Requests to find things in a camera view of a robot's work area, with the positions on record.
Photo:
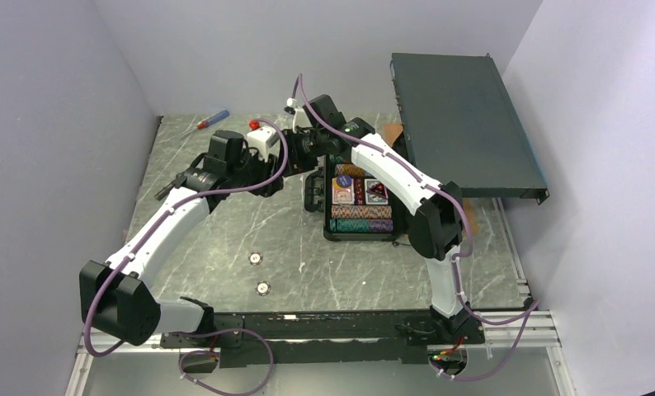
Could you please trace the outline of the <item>red playing card deck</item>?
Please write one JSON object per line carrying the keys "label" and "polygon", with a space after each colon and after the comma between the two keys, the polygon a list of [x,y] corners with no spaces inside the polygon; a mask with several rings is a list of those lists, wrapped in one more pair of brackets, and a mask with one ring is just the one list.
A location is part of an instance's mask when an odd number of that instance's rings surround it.
{"label": "red playing card deck", "polygon": [[354,179],[349,175],[339,175],[332,179],[332,203],[334,205],[353,205],[356,193]]}

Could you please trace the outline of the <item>red triangular dealer button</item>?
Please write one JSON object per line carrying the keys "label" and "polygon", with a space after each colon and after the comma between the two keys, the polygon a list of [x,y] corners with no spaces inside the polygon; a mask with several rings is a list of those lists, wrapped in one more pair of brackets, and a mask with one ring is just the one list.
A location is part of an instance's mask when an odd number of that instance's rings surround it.
{"label": "red triangular dealer button", "polygon": [[367,180],[365,182],[366,198],[369,202],[385,202],[388,200],[386,187],[377,180]]}

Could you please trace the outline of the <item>blue playing card deck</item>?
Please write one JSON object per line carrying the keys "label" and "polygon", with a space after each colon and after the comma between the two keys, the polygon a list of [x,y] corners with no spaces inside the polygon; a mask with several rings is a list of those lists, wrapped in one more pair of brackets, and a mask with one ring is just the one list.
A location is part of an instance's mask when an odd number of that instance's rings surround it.
{"label": "blue playing card deck", "polygon": [[367,205],[387,205],[389,203],[388,191],[383,183],[377,179],[366,178],[364,184]]}

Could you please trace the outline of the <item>poker chip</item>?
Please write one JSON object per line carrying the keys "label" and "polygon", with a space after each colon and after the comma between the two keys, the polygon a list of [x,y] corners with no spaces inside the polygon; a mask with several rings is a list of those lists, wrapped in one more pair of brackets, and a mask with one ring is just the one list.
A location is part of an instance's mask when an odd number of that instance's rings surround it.
{"label": "poker chip", "polygon": [[248,260],[252,266],[258,266],[263,262],[263,256],[259,252],[252,252]]}
{"label": "poker chip", "polygon": [[260,281],[257,283],[256,292],[260,296],[266,296],[271,292],[271,286],[267,281]]}

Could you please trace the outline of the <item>blue small blind button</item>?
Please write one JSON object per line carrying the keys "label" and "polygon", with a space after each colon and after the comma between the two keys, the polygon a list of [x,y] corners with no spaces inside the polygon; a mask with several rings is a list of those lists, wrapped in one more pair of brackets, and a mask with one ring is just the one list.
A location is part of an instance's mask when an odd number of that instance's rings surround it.
{"label": "blue small blind button", "polygon": [[353,184],[352,177],[349,175],[339,175],[335,178],[335,182],[341,188],[350,188]]}

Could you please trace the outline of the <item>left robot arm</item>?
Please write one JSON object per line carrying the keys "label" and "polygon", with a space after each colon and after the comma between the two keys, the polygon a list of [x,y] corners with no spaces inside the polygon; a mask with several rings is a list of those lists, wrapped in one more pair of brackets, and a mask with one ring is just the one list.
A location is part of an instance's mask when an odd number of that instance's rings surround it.
{"label": "left robot arm", "polygon": [[187,234],[229,195],[271,196],[280,189],[289,159],[285,134],[275,125],[247,135],[219,130],[208,149],[160,193],[153,217],[104,263],[89,261],[79,288],[87,351],[97,357],[92,329],[139,346],[158,333],[179,333],[202,347],[214,336],[213,308],[197,299],[158,300],[150,289],[163,265]]}

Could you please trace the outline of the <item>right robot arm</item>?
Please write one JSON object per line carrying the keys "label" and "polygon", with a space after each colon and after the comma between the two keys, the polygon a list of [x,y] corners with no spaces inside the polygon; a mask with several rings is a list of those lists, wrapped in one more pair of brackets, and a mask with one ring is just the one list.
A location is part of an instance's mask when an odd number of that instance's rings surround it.
{"label": "right robot arm", "polygon": [[372,125],[359,117],[347,120],[328,95],[304,103],[291,95],[285,112],[293,117],[285,132],[288,173],[312,171],[318,158],[332,155],[381,182],[407,211],[409,241],[426,261],[434,335],[442,342],[472,339],[480,322],[462,290],[459,261],[472,254],[471,249],[463,252],[461,244],[473,238],[459,187],[453,182],[443,185],[417,170]]}

